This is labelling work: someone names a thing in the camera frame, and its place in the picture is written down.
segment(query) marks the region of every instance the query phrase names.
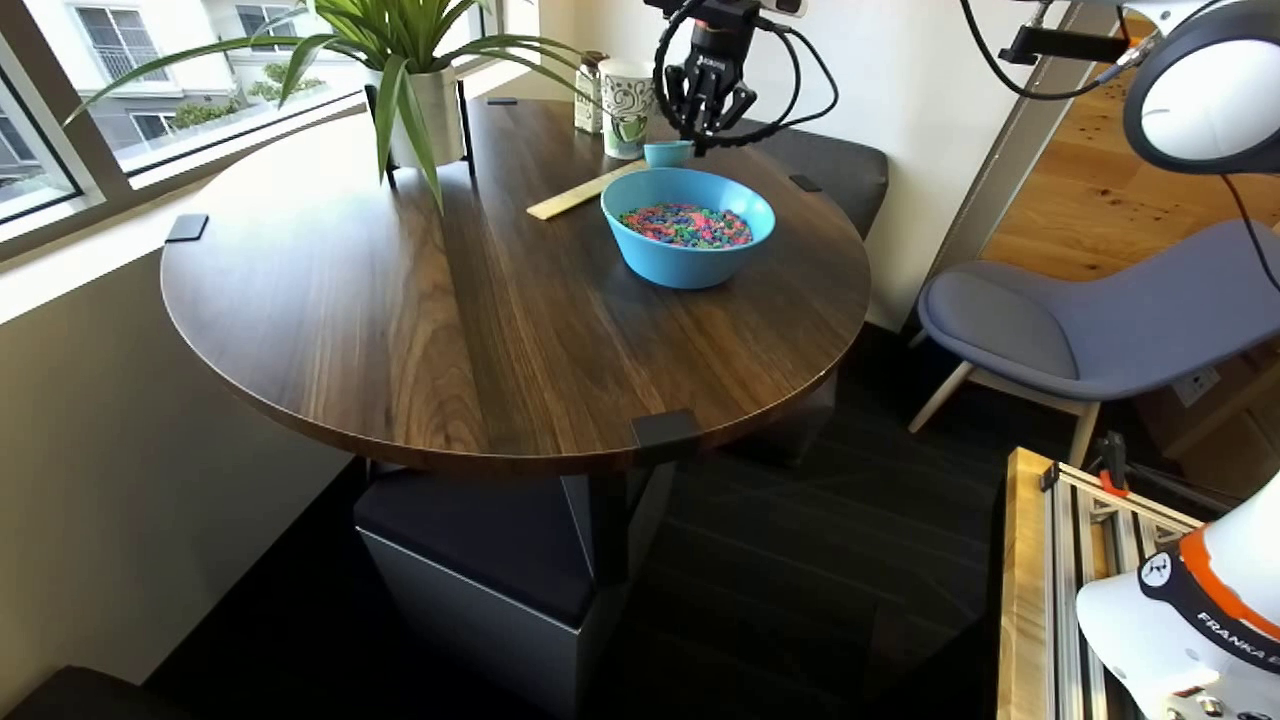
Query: round wooden table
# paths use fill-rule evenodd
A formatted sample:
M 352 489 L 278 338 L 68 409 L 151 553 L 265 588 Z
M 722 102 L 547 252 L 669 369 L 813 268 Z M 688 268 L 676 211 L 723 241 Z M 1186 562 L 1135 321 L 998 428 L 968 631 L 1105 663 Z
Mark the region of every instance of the round wooden table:
M 723 289 L 652 289 L 595 206 L 530 215 L 607 173 L 569 112 L 472 103 L 475 177 L 449 168 L 439 207 L 376 177 L 367 116 L 231 164 L 203 241 L 164 247 L 176 332 L 325 446 L 439 471 L 622 471 L 784 415 L 865 325 L 858 229 L 764 158 L 714 153 L 772 201 L 776 241 Z M 663 415 L 683 425 L 635 433 Z

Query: dark carpet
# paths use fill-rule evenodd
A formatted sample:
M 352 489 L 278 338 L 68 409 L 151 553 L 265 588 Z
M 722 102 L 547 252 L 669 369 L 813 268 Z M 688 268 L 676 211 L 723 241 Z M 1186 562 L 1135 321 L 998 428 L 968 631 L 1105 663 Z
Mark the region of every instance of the dark carpet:
M 799 463 L 755 446 L 679 463 L 584 716 L 990 716 L 1004 456 L 1063 456 L 1073 422 L 964 389 L 909 436 L 949 369 L 867 328 Z M 1135 422 L 1107 409 L 1105 428 Z M 359 491 L 343 471 L 150 694 L 203 720 L 536 716 L 401 631 L 352 538 Z

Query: white robot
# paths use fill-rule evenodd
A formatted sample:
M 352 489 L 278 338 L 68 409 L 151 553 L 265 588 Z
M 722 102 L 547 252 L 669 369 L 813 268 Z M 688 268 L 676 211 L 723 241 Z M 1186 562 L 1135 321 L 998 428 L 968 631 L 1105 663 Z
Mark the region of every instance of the white robot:
M 782 32 L 762 7 L 782 4 L 644 4 L 669 16 L 652 80 L 679 138 L 707 153 L 791 130 L 782 116 L 731 138 L 755 102 L 743 89 L 752 32 Z M 1135 69 L 1124 134 L 1156 168 L 1280 173 L 1280 0 L 1107 4 L 1148 16 L 1156 35 L 1129 49 L 1118 35 L 1039 29 L 1039 12 L 1001 56 L 1011 65 L 1075 56 L 1118 65 L 1118 71 Z M 688 61 L 663 65 L 683 22 L 695 25 Z M 1280 553 L 1280 478 L 1224 520 L 1148 558 L 1141 574 L 1079 588 L 1079 631 L 1148 720 L 1280 720 L 1280 562 L 1273 553 Z

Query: blue bowl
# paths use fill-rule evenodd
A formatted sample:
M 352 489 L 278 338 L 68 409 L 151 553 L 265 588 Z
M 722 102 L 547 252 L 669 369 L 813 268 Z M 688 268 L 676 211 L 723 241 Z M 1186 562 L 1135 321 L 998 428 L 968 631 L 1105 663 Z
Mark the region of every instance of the blue bowl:
M 650 206 L 695 206 L 707 211 L 736 211 L 752 229 L 752 241 L 736 247 L 679 247 L 650 241 L 626 226 L 628 211 Z M 628 173 L 600 191 L 600 211 L 614 229 L 626 266 L 660 289 L 716 289 L 731 280 L 770 245 L 776 226 L 772 206 L 762 191 L 695 168 Z

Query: chair leg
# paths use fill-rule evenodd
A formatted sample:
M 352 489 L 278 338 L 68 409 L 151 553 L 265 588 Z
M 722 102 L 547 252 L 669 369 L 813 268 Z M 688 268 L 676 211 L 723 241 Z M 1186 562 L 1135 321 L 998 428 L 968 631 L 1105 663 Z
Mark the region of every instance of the chair leg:
M 929 402 L 924 409 L 914 415 L 909 433 L 915 436 L 954 398 L 956 389 L 968 379 L 972 363 L 964 362 Z
M 1075 467 L 1084 467 L 1084 460 L 1087 460 L 1087 446 L 1092 446 L 1092 428 L 1097 428 L 1100 409 L 1105 403 L 1084 403 L 1075 415 L 1075 436 L 1073 436 L 1073 456 L 1070 456 L 1070 463 L 1075 463 Z

